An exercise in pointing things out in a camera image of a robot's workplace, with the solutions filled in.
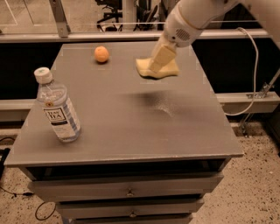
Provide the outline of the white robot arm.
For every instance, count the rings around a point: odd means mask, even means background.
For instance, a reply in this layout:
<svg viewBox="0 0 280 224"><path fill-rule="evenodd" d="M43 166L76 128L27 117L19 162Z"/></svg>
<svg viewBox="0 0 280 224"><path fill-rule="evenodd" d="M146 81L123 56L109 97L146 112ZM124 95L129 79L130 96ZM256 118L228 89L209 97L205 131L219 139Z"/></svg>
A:
<svg viewBox="0 0 280 224"><path fill-rule="evenodd" d="M215 19L241 5L280 47L280 0L179 0L164 22L148 68L156 73L192 44Z"/></svg>

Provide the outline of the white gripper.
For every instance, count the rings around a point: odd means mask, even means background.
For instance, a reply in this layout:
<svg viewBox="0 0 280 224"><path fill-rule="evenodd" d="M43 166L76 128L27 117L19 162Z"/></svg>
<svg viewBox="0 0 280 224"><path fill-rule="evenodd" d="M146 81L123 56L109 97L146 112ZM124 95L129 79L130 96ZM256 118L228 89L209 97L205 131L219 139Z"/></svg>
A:
<svg viewBox="0 0 280 224"><path fill-rule="evenodd" d="M165 40L176 47L189 46L202 33L204 24L199 3L177 3L165 21L163 36L151 52L148 68L157 73L176 57L176 51L165 45Z"/></svg>

